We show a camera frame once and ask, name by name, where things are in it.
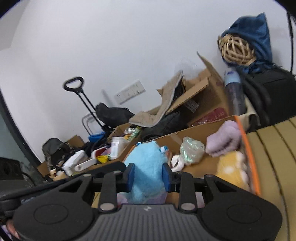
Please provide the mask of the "iridescent wrapped plush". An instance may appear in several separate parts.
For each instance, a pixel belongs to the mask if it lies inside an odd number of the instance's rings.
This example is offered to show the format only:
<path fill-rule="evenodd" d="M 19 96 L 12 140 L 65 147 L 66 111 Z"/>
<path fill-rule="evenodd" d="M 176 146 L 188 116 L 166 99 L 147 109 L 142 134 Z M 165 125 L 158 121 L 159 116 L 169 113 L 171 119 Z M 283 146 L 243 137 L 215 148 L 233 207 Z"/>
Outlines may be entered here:
<path fill-rule="evenodd" d="M 180 146 L 180 157 L 185 165 L 197 164 L 205 153 L 205 145 L 193 138 L 184 137 Z"/>

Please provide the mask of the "black luggage trolley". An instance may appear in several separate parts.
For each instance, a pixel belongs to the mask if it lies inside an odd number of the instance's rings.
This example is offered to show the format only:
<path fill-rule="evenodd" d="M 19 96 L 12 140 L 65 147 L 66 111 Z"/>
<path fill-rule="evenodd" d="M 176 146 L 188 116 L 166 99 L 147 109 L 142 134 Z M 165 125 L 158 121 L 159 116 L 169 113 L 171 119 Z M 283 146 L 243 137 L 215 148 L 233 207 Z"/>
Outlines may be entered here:
<path fill-rule="evenodd" d="M 79 82 L 77 87 L 70 87 L 70 84 L 73 84 L 74 82 L 77 82 L 77 81 Z M 110 133 L 111 132 L 110 127 L 107 126 L 106 124 L 101 124 L 100 123 L 100 121 L 99 121 L 99 119 L 98 119 L 98 117 L 96 115 L 96 108 L 91 103 L 91 101 L 86 96 L 86 94 L 84 93 L 83 86 L 84 86 L 84 79 L 82 77 L 80 77 L 80 76 L 76 76 L 74 78 L 68 79 L 63 83 L 63 89 L 66 90 L 67 92 L 75 93 L 79 97 L 79 99 L 82 101 L 84 106 L 87 108 L 87 110 L 89 111 L 91 116 L 94 118 L 94 120 L 99 124 L 101 129 L 106 134 Z"/>

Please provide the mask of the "blue cloth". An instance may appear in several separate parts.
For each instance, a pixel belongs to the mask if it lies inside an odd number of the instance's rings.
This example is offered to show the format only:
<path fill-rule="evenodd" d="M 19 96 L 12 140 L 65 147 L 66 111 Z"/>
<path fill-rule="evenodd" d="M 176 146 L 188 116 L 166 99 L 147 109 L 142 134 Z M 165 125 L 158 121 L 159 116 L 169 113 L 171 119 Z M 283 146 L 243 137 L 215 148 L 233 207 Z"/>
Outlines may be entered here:
<path fill-rule="evenodd" d="M 264 69 L 271 69 L 273 67 L 273 54 L 265 13 L 257 16 L 242 16 L 238 18 L 220 36 L 224 37 L 226 34 L 238 35 L 246 40 L 252 46 L 256 55 L 256 61 L 249 66 L 227 63 L 222 58 L 228 66 L 237 68 L 247 74 L 260 73 Z"/>

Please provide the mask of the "yellow white plush toy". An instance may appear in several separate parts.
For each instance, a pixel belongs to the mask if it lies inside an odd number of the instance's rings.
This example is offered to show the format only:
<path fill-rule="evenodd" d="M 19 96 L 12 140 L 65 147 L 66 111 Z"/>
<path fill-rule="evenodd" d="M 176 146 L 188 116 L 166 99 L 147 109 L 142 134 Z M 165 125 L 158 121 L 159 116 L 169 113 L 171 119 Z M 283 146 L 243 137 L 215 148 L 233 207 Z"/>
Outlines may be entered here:
<path fill-rule="evenodd" d="M 240 151 L 219 157 L 216 176 L 246 191 L 250 190 L 245 156 Z"/>

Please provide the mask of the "blue cap water bottle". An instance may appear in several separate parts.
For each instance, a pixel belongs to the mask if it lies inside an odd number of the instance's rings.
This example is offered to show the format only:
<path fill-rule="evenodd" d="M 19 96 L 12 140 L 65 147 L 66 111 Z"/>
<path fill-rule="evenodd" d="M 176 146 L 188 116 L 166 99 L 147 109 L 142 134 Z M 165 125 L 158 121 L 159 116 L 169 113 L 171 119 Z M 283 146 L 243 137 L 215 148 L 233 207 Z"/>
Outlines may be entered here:
<path fill-rule="evenodd" d="M 242 115 L 246 113 L 243 88 L 238 72 L 234 68 L 228 68 L 224 74 L 224 89 L 229 104 L 230 115 Z"/>

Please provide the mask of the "red cardboard box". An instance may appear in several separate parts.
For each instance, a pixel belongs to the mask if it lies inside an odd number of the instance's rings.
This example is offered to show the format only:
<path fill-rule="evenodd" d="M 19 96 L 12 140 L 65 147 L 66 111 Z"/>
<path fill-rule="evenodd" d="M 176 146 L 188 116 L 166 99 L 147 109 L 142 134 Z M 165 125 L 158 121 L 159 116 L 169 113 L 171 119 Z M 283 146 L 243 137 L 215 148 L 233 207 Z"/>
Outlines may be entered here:
<path fill-rule="evenodd" d="M 161 147 L 161 151 L 166 153 L 166 156 L 168 158 L 167 163 L 168 163 L 169 167 L 171 168 L 171 159 L 175 155 L 180 155 L 180 146 L 183 142 L 184 137 L 190 137 L 195 140 L 198 140 L 198 141 L 202 142 L 206 147 L 207 137 L 209 135 L 217 132 L 225 121 L 237 122 L 237 124 L 239 126 L 239 130 L 241 132 L 241 141 L 240 141 L 240 144 L 237 147 L 236 151 L 240 151 L 240 148 L 244 145 L 244 142 L 246 140 L 246 134 L 245 134 L 245 131 L 244 131 L 244 129 L 241 125 L 241 122 L 237 116 L 231 116 L 231 117 L 228 117 L 228 118 L 225 118 L 222 120 L 215 121 L 213 123 L 206 123 L 203 125 L 188 128 L 188 129 L 185 129 L 185 130 L 182 130 L 182 131 L 170 134 L 170 135 L 166 135 L 166 136 L 157 138 L 154 141 L 156 141 L 158 146 Z M 247 148 L 247 152 L 242 153 L 242 154 L 245 156 L 245 164 L 246 164 L 247 168 L 254 167 L 255 162 L 254 162 L 253 158 L 251 157 L 251 149 Z M 190 173 L 190 174 L 192 174 L 193 177 L 197 177 L 197 178 L 202 178 L 206 174 L 216 175 L 219 157 L 220 156 L 212 157 L 205 152 L 203 158 L 201 159 L 201 161 L 199 163 L 192 164 L 189 166 L 185 165 L 184 169 L 182 171 Z M 258 177 L 257 176 L 250 177 L 249 175 L 248 175 L 248 177 L 249 177 L 249 182 L 250 181 L 255 182 L 254 193 L 258 194 L 259 193 Z M 174 191 L 172 193 L 167 192 L 165 203 L 178 204 L 178 201 L 179 201 L 179 196 L 176 192 L 174 192 Z"/>

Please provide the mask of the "small white plush toy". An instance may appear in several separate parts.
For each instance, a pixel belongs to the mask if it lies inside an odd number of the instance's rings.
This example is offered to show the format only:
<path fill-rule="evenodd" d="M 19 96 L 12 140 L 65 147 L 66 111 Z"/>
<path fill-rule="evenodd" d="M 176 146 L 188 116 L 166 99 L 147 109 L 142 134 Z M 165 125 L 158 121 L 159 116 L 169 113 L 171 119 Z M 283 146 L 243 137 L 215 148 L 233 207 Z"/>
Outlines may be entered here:
<path fill-rule="evenodd" d="M 171 159 L 171 170 L 173 172 L 181 172 L 184 169 L 185 163 L 181 155 L 175 155 Z"/>

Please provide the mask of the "light blue purple plush toy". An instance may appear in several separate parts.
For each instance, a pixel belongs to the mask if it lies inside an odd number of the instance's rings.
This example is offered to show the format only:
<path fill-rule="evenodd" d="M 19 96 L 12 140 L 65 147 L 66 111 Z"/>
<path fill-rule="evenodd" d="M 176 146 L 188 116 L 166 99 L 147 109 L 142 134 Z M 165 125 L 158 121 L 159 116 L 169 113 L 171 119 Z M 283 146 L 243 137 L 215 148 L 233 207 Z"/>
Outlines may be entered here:
<path fill-rule="evenodd" d="M 119 204 L 164 204 L 167 192 L 162 179 L 162 167 L 168 162 L 156 141 L 140 143 L 128 154 L 124 163 L 134 164 L 131 192 L 117 195 Z"/>

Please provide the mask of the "black bag on trolley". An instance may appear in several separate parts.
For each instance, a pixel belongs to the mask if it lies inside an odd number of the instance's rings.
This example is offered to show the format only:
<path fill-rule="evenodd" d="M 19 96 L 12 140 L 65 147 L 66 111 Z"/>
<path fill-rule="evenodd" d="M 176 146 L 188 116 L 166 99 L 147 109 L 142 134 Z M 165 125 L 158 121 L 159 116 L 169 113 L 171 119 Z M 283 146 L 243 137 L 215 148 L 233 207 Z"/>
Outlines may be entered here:
<path fill-rule="evenodd" d="M 134 116 L 128 108 L 107 107 L 104 103 L 96 106 L 96 115 L 100 121 L 111 128 L 129 122 L 129 119 Z"/>

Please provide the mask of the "white plastic bottle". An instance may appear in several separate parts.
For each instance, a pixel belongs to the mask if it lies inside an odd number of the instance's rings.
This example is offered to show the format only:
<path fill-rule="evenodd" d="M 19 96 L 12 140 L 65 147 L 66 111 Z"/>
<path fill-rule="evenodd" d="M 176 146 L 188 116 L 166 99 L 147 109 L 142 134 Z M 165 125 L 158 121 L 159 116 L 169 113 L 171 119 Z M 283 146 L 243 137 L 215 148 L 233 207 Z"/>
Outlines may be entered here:
<path fill-rule="evenodd" d="M 130 142 L 123 137 L 112 137 L 110 146 L 110 158 L 112 160 L 117 159 L 129 143 Z"/>

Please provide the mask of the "wicker ball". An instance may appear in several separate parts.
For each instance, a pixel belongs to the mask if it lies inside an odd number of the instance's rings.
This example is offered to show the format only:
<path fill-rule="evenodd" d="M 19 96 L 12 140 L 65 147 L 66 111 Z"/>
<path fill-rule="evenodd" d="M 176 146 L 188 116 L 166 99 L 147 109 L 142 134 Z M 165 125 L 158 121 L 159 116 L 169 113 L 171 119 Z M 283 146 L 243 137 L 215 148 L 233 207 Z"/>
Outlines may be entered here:
<path fill-rule="evenodd" d="M 226 34 L 218 37 L 218 47 L 222 58 L 231 64 L 249 66 L 256 61 L 252 46 L 238 35 Z"/>

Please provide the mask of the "dark backpack left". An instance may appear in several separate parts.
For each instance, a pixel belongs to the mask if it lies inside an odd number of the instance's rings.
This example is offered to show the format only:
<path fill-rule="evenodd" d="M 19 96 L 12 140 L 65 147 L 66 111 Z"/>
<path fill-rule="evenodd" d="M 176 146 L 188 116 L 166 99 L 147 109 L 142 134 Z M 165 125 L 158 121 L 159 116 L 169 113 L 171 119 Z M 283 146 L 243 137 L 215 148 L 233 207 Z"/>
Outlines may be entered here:
<path fill-rule="evenodd" d="M 50 138 L 42 146 L 45 161 L 50 168 L 60 168 L 73 154 L 73 148 L 58 138 Z"/>

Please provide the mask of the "brown open cardboard box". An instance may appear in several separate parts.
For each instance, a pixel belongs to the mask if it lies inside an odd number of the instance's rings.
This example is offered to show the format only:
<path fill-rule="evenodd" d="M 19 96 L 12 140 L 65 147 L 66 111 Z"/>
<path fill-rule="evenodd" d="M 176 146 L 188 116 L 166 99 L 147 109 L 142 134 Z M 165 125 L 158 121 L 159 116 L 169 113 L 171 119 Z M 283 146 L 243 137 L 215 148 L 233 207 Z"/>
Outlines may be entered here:
<path fill-rule="evenodd" d="M 197 55 L 206 68 L 197 77 L 184 81 L 185 92 L 166 112 L 170 114 L 179 111 L 189 126 L 211 123 L 230 116 L 222 77 L 205 57 Z"/>

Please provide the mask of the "black backpack right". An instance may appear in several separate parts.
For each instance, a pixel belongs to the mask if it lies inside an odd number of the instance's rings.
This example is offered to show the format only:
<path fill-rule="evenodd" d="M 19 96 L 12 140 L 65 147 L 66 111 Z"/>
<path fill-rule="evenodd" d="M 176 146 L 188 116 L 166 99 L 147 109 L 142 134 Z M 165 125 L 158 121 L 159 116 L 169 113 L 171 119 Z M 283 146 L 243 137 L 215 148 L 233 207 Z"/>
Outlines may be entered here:
<path fill-rule="evenodd" d="M 243 92 L 266 127 L 295 116 L 295 77 L 281 68 L 246 74 L 238 71 Z"/>

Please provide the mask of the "lavender fuzzy cloth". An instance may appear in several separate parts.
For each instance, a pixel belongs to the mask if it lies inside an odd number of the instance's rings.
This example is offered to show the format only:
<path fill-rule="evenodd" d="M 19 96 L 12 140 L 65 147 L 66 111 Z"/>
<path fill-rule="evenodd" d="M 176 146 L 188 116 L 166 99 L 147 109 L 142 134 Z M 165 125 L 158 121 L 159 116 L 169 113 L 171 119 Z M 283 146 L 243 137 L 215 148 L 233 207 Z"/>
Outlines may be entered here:
<path fill-rule="evenodd" d="M 207 137 L 205 152 L 218 157 L 237 149 L 241 141 L 241 132 L 237 122 L 227 120 L 219 130 Z"/>

